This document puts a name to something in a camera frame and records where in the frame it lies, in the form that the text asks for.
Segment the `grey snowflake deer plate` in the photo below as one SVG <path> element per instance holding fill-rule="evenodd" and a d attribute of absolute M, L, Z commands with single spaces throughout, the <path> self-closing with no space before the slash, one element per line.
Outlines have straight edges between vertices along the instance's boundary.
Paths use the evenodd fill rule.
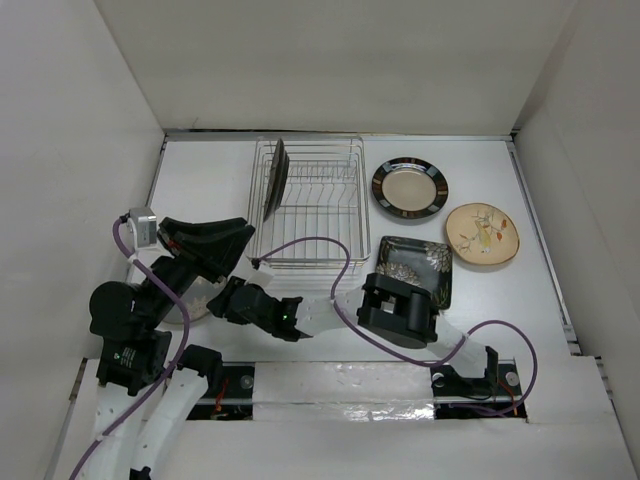
<path fill-rule="evenodd" d="M 187 310 L 191 322 L 198 321 L 210 312 L 207 303 L 216 298 L 226 286 L 226 280 L 215 283 L 206 280 L 204 277 L 197 277 L 192 285 L 181 296 L 181 300 Z M 162 320 L 163 323 L 179 325 L 183 321 L 181 310 L 175 304 Z"/>

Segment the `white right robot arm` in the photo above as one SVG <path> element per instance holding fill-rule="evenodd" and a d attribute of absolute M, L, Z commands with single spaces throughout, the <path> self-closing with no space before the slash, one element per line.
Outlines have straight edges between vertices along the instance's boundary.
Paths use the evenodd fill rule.
<path fill-rule="evenodd" d="M 216 317 L 237 325 L 252 324 L 288 342 L 348 328 L 398 358 L 388 343 L 405 349 L 427 349 L 434 362 L 405 359 L 431 371 L 435 392 L 480 400 L 498 390 L 498 354 L 489 346 L 438 318 L 432 294 L 415 285 L 372 273 L 358 289 L 327 299 L 270 296 L 258 284 L 231 278 L 207 303 Z"/>

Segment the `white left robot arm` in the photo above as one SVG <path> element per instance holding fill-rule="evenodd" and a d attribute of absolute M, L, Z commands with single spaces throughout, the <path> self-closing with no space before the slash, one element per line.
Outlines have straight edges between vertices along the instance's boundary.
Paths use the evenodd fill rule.
<path fill-rule="evenodd" d="M 98 405 L 92 443 L 71 478 L 156 478 L 197 401 L 223 388 L 221 353 L 188 342 L 182 297 L 199 277 L 228 277 L 254 232 L 241 217 L 156 221 L 132 209 L 115 220 L 116 246 L 145 278 L 108 281 L 91 295 L 89 330 L 102 340 Z"/>

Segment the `black square floral plate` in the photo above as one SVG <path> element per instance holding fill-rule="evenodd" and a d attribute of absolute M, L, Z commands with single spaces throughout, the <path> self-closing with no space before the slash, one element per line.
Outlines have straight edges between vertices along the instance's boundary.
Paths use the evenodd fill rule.
<path fill-rule="evenodd" d="M 375 271 L 427 290 L 439 310 L 451 305 L 453 254 L 443 243 L 405 237 L 381 239 Z"/>

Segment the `silver rimmed round plate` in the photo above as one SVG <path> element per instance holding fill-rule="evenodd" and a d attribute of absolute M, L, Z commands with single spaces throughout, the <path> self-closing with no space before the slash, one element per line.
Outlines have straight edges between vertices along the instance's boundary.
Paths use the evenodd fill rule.
<path fill-rule="evenodd" d="M 288 178 L 290 157 L 284 141 L 279 138 L 269 170 L 263 221 L 266 222 L 280 207 Z"/>

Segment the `cream bird pattern plate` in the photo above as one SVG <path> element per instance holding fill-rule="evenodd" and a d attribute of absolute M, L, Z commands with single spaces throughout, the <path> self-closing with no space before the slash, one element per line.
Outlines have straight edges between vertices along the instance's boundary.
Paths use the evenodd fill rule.
<path fill-rule="evenodd" d="M 476 266 L 509 262 L 520 249 L 520 236 L 511 218 L 486 203 L 456 207 L 447 216 L 445 234 L 461 260 Z"/>

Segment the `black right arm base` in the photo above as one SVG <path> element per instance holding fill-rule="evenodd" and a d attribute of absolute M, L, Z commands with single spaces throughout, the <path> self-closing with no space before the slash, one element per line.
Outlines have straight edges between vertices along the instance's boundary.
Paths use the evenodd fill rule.
<path fill-rule="evenodd" d="M 450 365 L 431 369 L 436 420 L 527 417 L 516 362 L 488 354 L 483 378 L 463 378 Z"/>

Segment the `wire dish rack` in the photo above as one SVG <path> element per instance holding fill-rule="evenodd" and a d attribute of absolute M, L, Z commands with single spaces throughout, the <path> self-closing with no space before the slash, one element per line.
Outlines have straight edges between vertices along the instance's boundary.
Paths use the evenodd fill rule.
<path fill-rule="evenodd" d="M 274 268 L 363 266 L 371 255 L 364 141 L 355 135 L 289 135 L 290 157 L 280 207 L 263 221 L 269 170 L 278 137 L 256 141 L 248 221 L 255 233 L 246 249 Z"/>

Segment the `black rimmed beige plate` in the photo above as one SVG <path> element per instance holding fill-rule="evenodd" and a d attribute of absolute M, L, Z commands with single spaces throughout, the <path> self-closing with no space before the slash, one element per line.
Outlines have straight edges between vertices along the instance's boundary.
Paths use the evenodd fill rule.
<path fill-rule="evenodd" d="M 397 157 L 382 163 L 371 179 L 371 191 L 387 214 L 422 220 L 443 209 L 449 185 L 433 164 L 416 157 Z"/>

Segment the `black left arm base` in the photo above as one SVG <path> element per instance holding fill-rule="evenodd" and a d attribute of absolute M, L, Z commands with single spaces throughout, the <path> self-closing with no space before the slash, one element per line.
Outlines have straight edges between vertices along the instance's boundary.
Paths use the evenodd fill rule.
<path fill-rule="evenodd" d="M 187 416 L 192 421 L 248 421 L 253 419 L 255 364 L 224 362 L 220 352 L 189 345 L 177 365 L 203 374 L 208 390 Z"/>

